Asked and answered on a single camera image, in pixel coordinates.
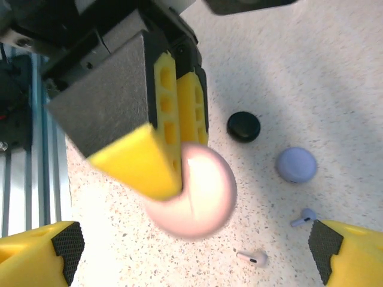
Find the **black round lid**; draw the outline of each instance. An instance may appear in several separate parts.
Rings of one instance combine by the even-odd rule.
[[[261,131],[257,117],[249,112],[236,112],[227,121],[227,132],[239,142],[255,140]]]

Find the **purple earbud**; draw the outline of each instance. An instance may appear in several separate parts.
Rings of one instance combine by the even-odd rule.
[[[305,208],[300,213],[300,218],[291,221],[290,224],[292,227],[295,227],[295,226],[301,225],[303,223],[316,220],[316,218],[317,218],[317,214],[312,209]]]

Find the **metal frame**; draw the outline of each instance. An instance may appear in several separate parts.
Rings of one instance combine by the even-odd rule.
[[[20,51],[7,47],[7,54]],[[33,144],[30,151],[0,154],[0,237],[71,220],[65,134],[45,110],[39,70],[44,58],[31,54]]]

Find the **black cable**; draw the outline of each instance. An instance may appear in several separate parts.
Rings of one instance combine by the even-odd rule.
[[[3,43],[0,43],[0,50],[1,50],[1,57],[2,57],[3,61],[8,63],[7,54],[5,53],[4,44]]]

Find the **speckled white surface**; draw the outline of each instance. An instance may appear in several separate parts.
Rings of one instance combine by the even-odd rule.
[[[238,206],[202,242],[175,240],[148,220],[138,196],[93,171],[69,145],[75,219],[86,240],[78,286],[322,286],[301,208],[383,230],[383,5],[380,0],[299,1],[228,17],[197,1],[183,13],[208,75],[210,142],[231,165]],[[226,120],[259,116],[260,137],[233,142]],[[302,146],[319,171],[306,185],[274,171],[279,152]],[[255,270],[235,250],[263,249]]]

